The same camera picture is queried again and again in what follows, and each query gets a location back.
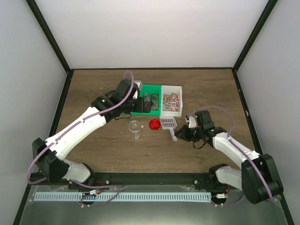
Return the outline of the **lilac slotted plastic scoop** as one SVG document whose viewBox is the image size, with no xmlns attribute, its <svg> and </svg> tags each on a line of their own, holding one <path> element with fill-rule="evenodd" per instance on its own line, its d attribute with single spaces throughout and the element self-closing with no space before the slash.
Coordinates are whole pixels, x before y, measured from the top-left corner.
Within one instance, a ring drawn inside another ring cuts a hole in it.
<svg viewBox="0 0 300 225">
<path fill-rule="evenodd" d="M 172 116 L 159 116 L 160 124 L 163 130 L 168 130 L 172 137 L 172 140 L 176 142 L 178 139 L 175 136 L 175 129 L 177 127 L 177 122 Z"/>
</svg>

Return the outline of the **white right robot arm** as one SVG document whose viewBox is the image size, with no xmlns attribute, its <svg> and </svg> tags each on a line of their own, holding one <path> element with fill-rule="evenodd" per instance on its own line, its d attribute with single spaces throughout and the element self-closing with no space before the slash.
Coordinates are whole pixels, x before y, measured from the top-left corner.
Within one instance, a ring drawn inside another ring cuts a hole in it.
<svg viewBox="0 0 300 225">
<path fill-rule="evenodd" d="M 174 135 L 186 142 L 202 141 L 204 145 L 222 152 L 229 157 L 238 169 L 226 164 L 210 169 L 209 185 L 218 189 L 227 184 L 243 192 L 252 204 L 271 201 L 273 197 L 283 193 L 275 161 L 269 154 L 260 154 L 236 141 L 222 127 L 216 127 L 210 112 L 201 110 L 185 117 L 186 125 Z"/>
</svg>

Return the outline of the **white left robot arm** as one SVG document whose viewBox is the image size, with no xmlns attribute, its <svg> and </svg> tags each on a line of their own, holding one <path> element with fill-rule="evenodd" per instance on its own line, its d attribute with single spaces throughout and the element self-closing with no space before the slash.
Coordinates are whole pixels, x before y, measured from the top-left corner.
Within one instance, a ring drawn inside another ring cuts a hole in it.
<svg viewBox="0 0 300 225">
<path fill-rule="evenodd" d="M 120 81 L 115 90 L 97 97 L 87 110 L 59 133 L 43 141 L 37 138 L 33 144 L 34 163 L 45 179 L 56 183 L 62 179 L 74 180 L 85 189 L 95 186 L 94 171 L 85 163 L 66 159 L 69 152 L 96 129 L 104 126 L 121 114 L 149 113 L 152 102 L 141 97 L 142 82 Z"/>
</svg>

